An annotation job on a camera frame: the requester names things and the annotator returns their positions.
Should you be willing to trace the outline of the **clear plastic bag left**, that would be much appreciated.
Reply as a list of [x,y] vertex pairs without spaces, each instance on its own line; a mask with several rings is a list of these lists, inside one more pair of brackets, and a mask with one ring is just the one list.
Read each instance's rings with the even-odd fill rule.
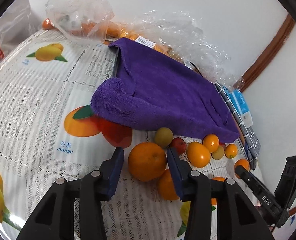
[[114,17],[108,0],[48,0],[46,15],[66,38],[82,44],[104,42]]

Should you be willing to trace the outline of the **purple towel on tray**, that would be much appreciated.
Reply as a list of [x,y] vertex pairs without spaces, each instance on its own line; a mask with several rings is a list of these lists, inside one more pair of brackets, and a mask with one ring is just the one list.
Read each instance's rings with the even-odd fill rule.
[[230,110],[207,79],[128,38],[110,47],[119,50],[120,61],[116,76],[91,98],[97,116],[142,131],[167,127],[196,139],[215,134],[223,143],[239,137]]

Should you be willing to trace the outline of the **clear plastic bag of oranges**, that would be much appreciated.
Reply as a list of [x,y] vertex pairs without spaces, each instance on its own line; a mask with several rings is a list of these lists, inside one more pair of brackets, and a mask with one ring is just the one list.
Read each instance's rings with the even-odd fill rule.
[[187,11],[156,10],[137,16],[130,23],[109,22],[107,38],[146,39],[151,47],[172,59],[191,64],[196,72],[211,82],[219,82],[229,90],[241,89],[242,75],[229,65],[230,56],[218,46],[208,42],[199,20]]

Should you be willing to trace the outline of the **small red fruit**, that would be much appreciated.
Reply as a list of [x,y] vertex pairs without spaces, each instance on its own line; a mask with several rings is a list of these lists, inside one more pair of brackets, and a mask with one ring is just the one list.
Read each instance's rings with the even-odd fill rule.
[[182,138],[177,137],[169,144],[169,148],[174,148],[178,155],[182,155],[187,149],[187,144]]

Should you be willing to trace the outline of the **large tangerine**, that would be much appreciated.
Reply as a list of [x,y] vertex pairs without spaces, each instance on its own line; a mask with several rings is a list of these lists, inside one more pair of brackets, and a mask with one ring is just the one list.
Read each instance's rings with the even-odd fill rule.
[[236,175],[236,178],[241,179],[241,177],[237,174],[236,168],[238,166],[242,166],[247,172],[250,171],[250,164],[246,159],[239,159],[235,164],[234,164],[234,172]]

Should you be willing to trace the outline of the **brown wooden door frame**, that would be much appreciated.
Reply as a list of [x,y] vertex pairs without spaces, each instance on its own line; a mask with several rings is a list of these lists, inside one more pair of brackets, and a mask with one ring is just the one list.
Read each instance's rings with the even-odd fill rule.
[[295,26],[295,21],[290,14],[287,14],[283,24],[277,31],[274,38],[258,56],[256,61],[251,65],[250,68],[243,74],[243,85],[240,90],[244,92],[248,87],[256,80],[257,77],[262,74],[265,68],[271,63],[278,52],[281,50],[289,35],[291,34]]

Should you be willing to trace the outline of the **green round fruit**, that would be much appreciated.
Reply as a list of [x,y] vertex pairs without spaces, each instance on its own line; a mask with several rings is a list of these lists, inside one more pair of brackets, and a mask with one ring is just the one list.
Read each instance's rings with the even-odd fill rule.
[[211,156],[215,160],[222,159],[223,156],[224,156],[224,148],[221,145],[219,145],[218,148],[217,148],[217,150],[214,151],[213,153],[211,153]]
[[171,129],[167,127],[159,128],[154,137],[154,142],[159,145],[161,148],[167,148],[169,144],[172,142],[173,132]]

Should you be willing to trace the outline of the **small orange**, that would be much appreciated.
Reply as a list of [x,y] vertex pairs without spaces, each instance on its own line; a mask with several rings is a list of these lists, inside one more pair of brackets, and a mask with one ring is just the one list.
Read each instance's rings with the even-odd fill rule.
[[203,144],[191,142],[187,148],[187,157],[194,167],[203,168],[210,161],[210,152]]
[[206,135],[202,141],[202,144],[210,153],[213,153],[218,149],[219,143],[219,138],[215,134]]
[[225,156],[228,158],[228,159],[233,159],[237,156],[237,153],[238,153],[238,149],[237,149],[237,146],[235,144],[228,144],[226,146],[226,149],[225,149]]

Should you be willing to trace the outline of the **white plastic bag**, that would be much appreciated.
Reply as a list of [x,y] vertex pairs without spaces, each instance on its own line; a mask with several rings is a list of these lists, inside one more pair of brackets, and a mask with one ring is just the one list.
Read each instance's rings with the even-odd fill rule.
[[0,62],[35,32],[29,0],[15,0],[0,18]]

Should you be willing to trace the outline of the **grey checked folded cloth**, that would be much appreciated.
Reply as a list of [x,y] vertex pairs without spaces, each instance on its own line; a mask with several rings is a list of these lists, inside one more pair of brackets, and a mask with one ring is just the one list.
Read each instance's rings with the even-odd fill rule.
[[240,143],[242,144],[243,155],[250,163],[250,169],[255,170],[257,168],[257,160],[260,152],[260,142],[256,133],[253,130],[253,127],[247,128],[243,121],[241,120],[240,115],[232,104],[232,100],[229,97],[230,91],[224,85],[219,84],[218,82],[214,83],[217,91],[223,98],[225,104],[232,113],[233,119],[237,123],[237,127],[241,131]]

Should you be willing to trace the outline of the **blue tissue box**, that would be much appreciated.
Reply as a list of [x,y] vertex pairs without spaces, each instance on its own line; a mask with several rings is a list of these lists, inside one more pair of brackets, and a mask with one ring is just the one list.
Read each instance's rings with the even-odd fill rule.
[[251,127],[253,125],[251,112],[241,91],[239,89],[235,89],[230,92],[229,97],[245,126],[247,128]]

